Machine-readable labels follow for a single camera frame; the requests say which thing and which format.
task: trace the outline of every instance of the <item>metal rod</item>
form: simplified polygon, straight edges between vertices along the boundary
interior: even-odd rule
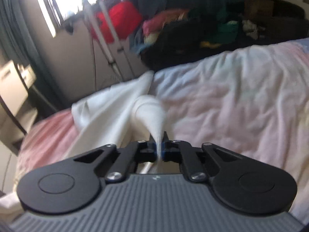
[[[89,19],[89,22],[90,24],[92,25],[97,37],[98,37],[98,42],[100,44],[100,46],[103,48],[104,50],[104,53],[105,53],[105,56],[107,58],[107,61],[108,63],[111,65],[114,73],[119,77],[119,80],[121,82],[124,81],[124,78],[119,70],[119,67],[115,61],[115,58],[113,57],[104,37],[103,37],[103,34],[98,26],[98,22],[96,21],[95,19],[95,16],[93,15],[93,11],[92,11],[92,8],[91,8],[91,5],[90,3],[88,2],[88,0],[83,0],[83,10],[85,11],[88,19]]]
[[[25,87],[25,89],[26,89],[26,91],[27,91],[27,93],[28,93],[28,95],[29,95],[29,88],[28,88],[28,86],[26,85],[26,82],[25,82],[25,80],[23,79],[23,76],[21,75],[21,73],[20,73],[20,71],[19,71],[17,64],[14,63],[14,67],[15,67],[15,70],[16,70],[16,72],[17,72],[17,74],[18,74],[18,76],[19,76],[19,78],[20,78],[20,80],[21,80],[23,86]],[[50,103],[50,102],[48,101],[48,99],[47,99],[46,97],[44,97],[44,96],[42,95],[42,93],[39,92],[39,90],[34,86],[34,84],[33,84],[31,87],[32,87],[33,91],[35,92],[35,94],[36,94],[39,98],[41,98],[42,101],[44,101],[44,103],[46,103],[46,104],[50,107],[50,109],[52,109],[55,113],[59,111],[52,103]]]
[[[101,8],[101,11],[102,11],[102,13],[103,13],[103,15],[104,15],[104,18],[105,18],[105,20],[106,20],[106,22],[107,22],[107,25],[109,26],[109,30],[110,30],[111,33],[112,33],[112,36],[113,36],[114,41],[115,41],[115,43],[116,43],[117,50],[123,52],[123,54],[124,54],[124,56],[125,56],[125,58],[126,58],[126,60],[127,60],[128,66],[129,66],[129,68],[130,68],[130,71],[131,71],[131,78],[134,79],[134,78],[135,78],[135,74],[134,74],[134,71],[133,71],[133,69],[132,69],[130,60],[129,60],[129,58],[128,58],[126,52],[125,52],[125,49],[123,48],[123,46],[122,46],[122,44],[121,44],[121,42],[120,42],[120,39],[119,39],[118,34],[117,34],[116,30],[115,30],[115,27],[114,27],[114,25],[112,24],[112,21],[111,21],[111,18],[109,17],[109,12],[108,12],[108,10],[107,10],[107,8],[106,8],[106,6],[105,6],[105,3],[104,3],[103,0],[99,0],[99,1],[98,1],[98,4],[99,4],[99,6],[100,6],[100,8]]]

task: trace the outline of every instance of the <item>gray ribbed platform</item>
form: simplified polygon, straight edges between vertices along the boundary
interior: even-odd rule
[[[208,188],[181,174],[131,175],[106,187],[87,208],[63,216],[26,213],[16,232],[298,232],[302,224],[284,212],[248,217],[218,203]]]

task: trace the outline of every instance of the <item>white pole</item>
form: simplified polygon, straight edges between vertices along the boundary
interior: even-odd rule
[[[128,66],[130,68],[130,71],[131,71],[131,78],[134,79],[135,78],[135,74],[133,72],[132,66],[131,66],[130,61],[129,61],[128,57],[127,57],[127,54],[125,53],[125,50],[124,50],[124,48],[123,48],[123,46],[122,46],[122,44],[121,44],[121,42],[119,40],[118,34],[117,34],[116,30],[115,30],[115,27],[112,24],[111,18],[109,17],[109,12],[108,12],[105,4],[104,4],[104,1],[103,0],[98,0],[98,4],[99,4],[99,6],[101,8],[101,11],[102,11],[104,17],[105,17],[107,25],[109,26],[109,30],[111,31],[112,36],[113,36],[113,38],[115,40],[117,51],[118,52],[123,52],[123,54],[124,54],[124,56],[125,56],[125,58],[127,60]]]
[[[112,69],[113,71],[115,72],[115,74],[117,75],[117,77],[119,78],[120,82],[123,82],[123,76],[117,66],[117,63],[115,61],[115,58],[113,57],[104,37],[103,37],[103,34],[98,26],[98,22],[95,18],[95,16],[93,15],[93,11],[92,11],[92,8],[91,8],[91,5],[90,3],[88,2],[88,0],[83,0],[83,11],[86,13],[88,19],[89,19],[89,22],[90,24],[92,25],[97,37],[98,37],[98,41],[99,41],[99,44],[102,46],[104,52],[105,52],[105,55],[106,55],[106,58],[107,58],[107,61],[109,62],[109,64],[112,66]]]

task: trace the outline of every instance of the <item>bed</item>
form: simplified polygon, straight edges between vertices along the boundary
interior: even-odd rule
[[[175,139],[212,142],[289,172],[298,184],[290,212],[309,222],[309,38],[161,70],[149,93],[162,102]],[[16,183],[59,161],[77,135],[70,109],[36,124],[22,144]]]

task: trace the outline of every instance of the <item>white cabinet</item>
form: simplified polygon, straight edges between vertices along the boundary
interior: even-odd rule
[[[21,76],[28,88],[32,86],[36,79],[30,66],[21,72]],[[28,132],[38,115],[38,111],[27,101],[27,90],[12,61],[8,62],[0,70],[0,95],[13,116]],[[0,114],[5,117],[7,113],[2,110]],[[0,126],[0,140],[9,146],[21,140],[23,137],[24,134],[20,129],[9,117],[6,117],[4,123],[1,123]]]

